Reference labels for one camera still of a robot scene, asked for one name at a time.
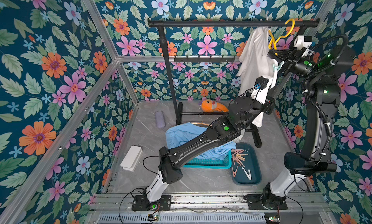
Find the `light green clothespin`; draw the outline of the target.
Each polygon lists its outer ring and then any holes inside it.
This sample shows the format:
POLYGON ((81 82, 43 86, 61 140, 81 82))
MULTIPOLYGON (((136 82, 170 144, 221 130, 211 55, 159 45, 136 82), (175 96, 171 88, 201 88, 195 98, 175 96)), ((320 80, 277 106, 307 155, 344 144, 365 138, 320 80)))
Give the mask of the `light green clothespin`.
POLYGON ((282 66, 284 65, 284 61, 282 61, 281 63, 274 63, 273 64, 273 71, 274 72, 279 72, 282 68, 282 66))

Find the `white t-shirt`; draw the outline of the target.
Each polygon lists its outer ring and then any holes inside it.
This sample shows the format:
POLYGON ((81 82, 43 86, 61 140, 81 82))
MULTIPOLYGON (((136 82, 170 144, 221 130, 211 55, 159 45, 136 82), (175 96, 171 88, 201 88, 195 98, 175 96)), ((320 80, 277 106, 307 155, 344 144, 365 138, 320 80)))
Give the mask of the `white t-shirt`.
POLYGON ((267 87, 263 90, 256 89, 251 98, 265 103, 268 89, 274 78, 274 68, 278 62, 268 57, 269 53, 269 28, 258 27, 249 36, 243 51, 239 56, 240 68, 237 76, 240 78, 241 86, 239 94, 255 86, 256 79, 264 77, 269 79, 267 87))

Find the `light blue t-shirt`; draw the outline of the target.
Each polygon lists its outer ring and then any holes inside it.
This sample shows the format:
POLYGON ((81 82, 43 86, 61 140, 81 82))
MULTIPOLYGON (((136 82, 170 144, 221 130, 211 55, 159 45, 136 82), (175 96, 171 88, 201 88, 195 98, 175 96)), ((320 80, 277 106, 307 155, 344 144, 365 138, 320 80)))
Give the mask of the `light blue t-shirt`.
MULTIPOLYGON (((168 149, 179 147, 203 134, 207 128, 192 123, 185 123, 168 129, 165 133, 168 149)), ((236 149, 236 143, 231 141, 219 147, 207 150, 196 157, 200 160, 223 160, 227 154, 236 149)))

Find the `wooden hanger metal hook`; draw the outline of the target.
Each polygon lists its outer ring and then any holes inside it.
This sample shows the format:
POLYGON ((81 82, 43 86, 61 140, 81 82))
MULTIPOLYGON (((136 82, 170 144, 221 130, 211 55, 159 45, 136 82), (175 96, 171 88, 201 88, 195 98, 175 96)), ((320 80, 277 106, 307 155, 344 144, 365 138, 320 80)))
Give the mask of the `wooden hanger metal hook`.
POLYGON ((191 124, 196 125, 196 126, 203 126, 203 127, 208 127, 209 124, 203 123, 203 122, 191 122, 191 124))

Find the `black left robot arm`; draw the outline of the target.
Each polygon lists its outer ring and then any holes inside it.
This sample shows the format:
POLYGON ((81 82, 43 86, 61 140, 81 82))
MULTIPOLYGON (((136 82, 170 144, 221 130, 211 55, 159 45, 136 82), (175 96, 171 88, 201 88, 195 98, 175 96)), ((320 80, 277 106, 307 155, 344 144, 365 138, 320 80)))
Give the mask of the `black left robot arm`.
POLYGON ((275 87, 273 78, 258 77, 256 84, 231 101, 228 112, 213 121, 207 129, 183 145, 159 150, 158 171, 151 185, 133 199, 132 210, 170 209, 170 195, 164 191, 170 184, 183 177, 182 167, 198 155, 212 148, 232 142, 244 135, 247 127, 262 113, 269 110, 266 98, 270 88, 275 87))

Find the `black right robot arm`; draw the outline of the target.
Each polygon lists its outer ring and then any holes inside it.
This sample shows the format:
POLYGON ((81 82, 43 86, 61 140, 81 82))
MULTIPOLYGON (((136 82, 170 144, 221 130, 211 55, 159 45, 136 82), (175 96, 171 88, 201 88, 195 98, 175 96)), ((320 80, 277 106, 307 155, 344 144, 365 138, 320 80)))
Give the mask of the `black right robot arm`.
POLYGON ((280 73, 302 76, 302 96, 307 104, 307 125, 300 153, 287 152, 285 169, 267 183, 260 195, 245 195, 248 203, 261 204, 265 209, 285 204, 287 193, 304 178, 316 173, 336 172, 331 161, 330 141, 334 117, 342 102, 338 85, 341 75, 352 64, 355 52, 348 45, 346 34, 336 35, 313 47, 302 49, 271 49, 267 54, 283 63, 280 73))

